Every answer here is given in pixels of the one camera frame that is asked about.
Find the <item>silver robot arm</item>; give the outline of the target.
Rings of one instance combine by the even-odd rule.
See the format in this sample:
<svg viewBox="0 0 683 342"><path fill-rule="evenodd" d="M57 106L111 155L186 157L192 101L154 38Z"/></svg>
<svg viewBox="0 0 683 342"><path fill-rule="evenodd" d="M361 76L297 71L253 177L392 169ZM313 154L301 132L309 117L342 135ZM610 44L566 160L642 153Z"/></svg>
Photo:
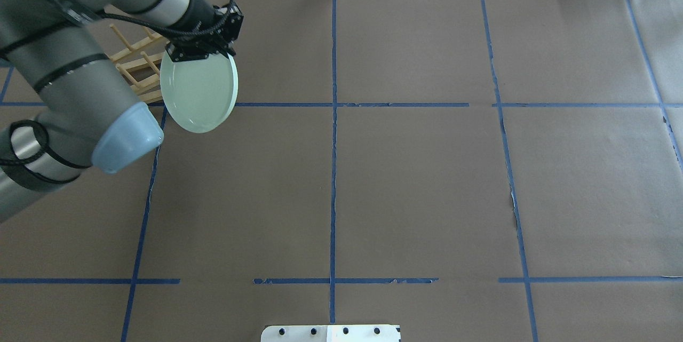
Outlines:
<svg viewBox="0 0 683 342"><path fill-rule="evenodd" d="M46 108L2 130L2 222L96 167L113 174L158 148L160 123L87 26L103 19L147 28L168 43L160 92L186 131L206 133L239 91L236 0L2 0L2 65Z"/></svg>

